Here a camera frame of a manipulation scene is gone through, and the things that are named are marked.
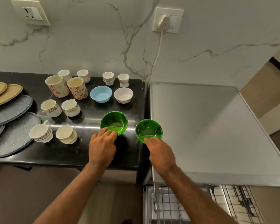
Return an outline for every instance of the dish rack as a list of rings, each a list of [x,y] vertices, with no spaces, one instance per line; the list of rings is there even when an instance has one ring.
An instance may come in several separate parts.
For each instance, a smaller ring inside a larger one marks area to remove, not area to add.
[[[239,224],[265,224],[247,186],[201,185],[201,189]],[[191,223],[173,191],[164,185],[146,186],[143,196],[143,224]]]

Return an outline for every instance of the power cord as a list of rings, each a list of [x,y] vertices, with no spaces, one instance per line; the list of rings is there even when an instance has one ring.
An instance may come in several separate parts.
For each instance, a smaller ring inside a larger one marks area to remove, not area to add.
[[[159,54],[160,54],[160,50],[161,50],[161,44],[162,44],[162,39],[163,39],[163,35],[164,33],[170,29],[170,19],[167,15],[163,15],[160,22],[159,22],[159,31],[161,31],[161,34],[160,34],[160,40],[159,40],[159,47],[158,47],[158,52],[157,52],[157,55],[156,55],[156,59],[155,59],[155,62],[153,63],[153,67],[151,69],[151,73],[150,73],[150,78],[149,78],[149,82],[148,82],[148,85],[147,85],[147,88],[149,88],[149,85],[150,85],[150,82],[151,82],[151,78],[153,76],[153,70],[155,68],[155,65],[157,63],[157,60],[158,60],[158,57],[159,57]]]

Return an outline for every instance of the right hand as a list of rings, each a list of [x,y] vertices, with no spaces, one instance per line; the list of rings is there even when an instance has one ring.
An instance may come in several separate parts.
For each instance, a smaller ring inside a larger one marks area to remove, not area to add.
[[[93,134],[89,143],[89,165],[105,170],[114,158],[118,133],[105,127]]]
[[[167,143],[158,137],[144,138],[144,142],[150,151],[149,160],[161,177],[176,167],[175,157]]]

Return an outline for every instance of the wire rack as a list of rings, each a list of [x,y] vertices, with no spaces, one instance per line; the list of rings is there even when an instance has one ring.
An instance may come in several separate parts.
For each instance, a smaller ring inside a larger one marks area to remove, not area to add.
[[[247,186],[202,185],[202,190],[240,224],[264,224],[260,211]],[[191,223],[185,209],[167,186],[154,187],[154,211],[151,223]]]

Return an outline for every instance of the floor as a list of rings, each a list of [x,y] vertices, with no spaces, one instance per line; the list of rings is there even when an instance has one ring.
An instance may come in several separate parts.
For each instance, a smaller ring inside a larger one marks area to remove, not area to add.
[[[76,169],[0,166],[0,224],[31,224],[77,176]],[[142,223],[141,189],[132,184],[99,183],[79,224]]]

